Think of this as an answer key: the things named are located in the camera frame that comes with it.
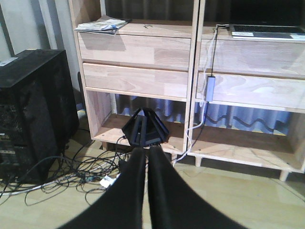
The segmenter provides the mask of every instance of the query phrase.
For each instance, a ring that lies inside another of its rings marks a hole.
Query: black router
[[[147,147],[166,142],[169,131],[150,108],[139,108],[123,126],[123,133],[131,146]]]

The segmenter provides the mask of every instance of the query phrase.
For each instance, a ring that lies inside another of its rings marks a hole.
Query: shelf leg
[[[196,167],[200,167],[201,160],[202,160],[202,157],[200,157],[200,156],[196,156],[195,157],[195,165],[196,165]]]
[[[177,155],[176,154],[171,154],[171,155],[172,155],[171,164],[173,164],[174,161],[177,159]]]
[[[290,173],[289,171],[282,170],[280,175],[280,180],[285,182],[289,173]]]
[[[108,142],[102,142],[103,150],[108,150]]]

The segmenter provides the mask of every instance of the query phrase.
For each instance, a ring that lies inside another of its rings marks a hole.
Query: white cable
[[[186,136],[187,136],[187,139],[188,139],[188,144],[190,144],[190,146],[188,147],[188,150],[185,151],[182,156],[179,158],[179,159],[176,159],[174,162],[173,162],[173,167],[175,166],[175,164],[182,160],[183,158],[185,158],[185,156],[191,151],[192,149],[192,141],[190,139],[190,137],[188,136],[187,132],[189,130],[194,130],[198,127],[200,127],[203,123],[204,123],[204,120],[205,120],[205,117],[204,117],[204,111],[205,111],[205,106],[206,106],[206,101],[204,100],[205,97],[204,97],[204,91],[205,91],[205,87],[206,87],[206,71],[208,69],[208,63],[211,62],[211,57],[212,57],[212,54],[211,54],[211,51],[212,51],[212,48],[214,46],[214,41],[216,40],[216,36],[217,36],[217,33],[218,33],[218,27],[228,27],[229,25],[228,24],[216,24],[216,27],[215,27],[215,32],[214,32],[214,35],[211,39],[211,43],[210,43],[210,46],[208,48],[208,52],[207,52],[207,59],[206,59],[206,62],[205,62],[205,65],[204,65],[204,70],[203,70],[203,87],[202,87],[202,91],[201,91],[201,101],[199,103],[199,106],[202,107],[202,115],[201,115],[201,121],[200,121],[200,124],[196,125],[196,126],[193,126],[193,127],[190,127],[187,129],[187,131],[185,132]]]

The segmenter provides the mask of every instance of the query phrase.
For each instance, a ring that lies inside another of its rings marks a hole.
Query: sticker
[[[16,154],[13,150],[0,150],[0,154]]]
[[[246,36],[246,37],[254,37],[252,32],[232,32],[233,36]]]
[[[7,60],[0,62],[0,67],[5,66],[16,59],[18,59],[18,57],[10,57]]]
[[[290,34],[290,36],[293,39],[296,39],[296,40],[305,40],[305,35],[292,35],[292,34]]]

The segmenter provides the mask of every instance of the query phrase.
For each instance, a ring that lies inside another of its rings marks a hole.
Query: laptop
[[[231,0],[234,38],[305,41],[303,0]]]

